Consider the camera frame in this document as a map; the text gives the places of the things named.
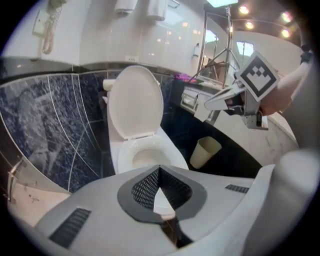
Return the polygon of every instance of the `white toilet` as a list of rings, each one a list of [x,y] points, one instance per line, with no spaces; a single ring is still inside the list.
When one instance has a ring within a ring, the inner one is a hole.
[[[159,83],[148,69],[138,65],[124,69],[107,97],[110,153],[116,174],[162,164],[188,170],[186,160],[160,127],[164,101]],[[175,215],[161,189],[154,212],[163,219]]]

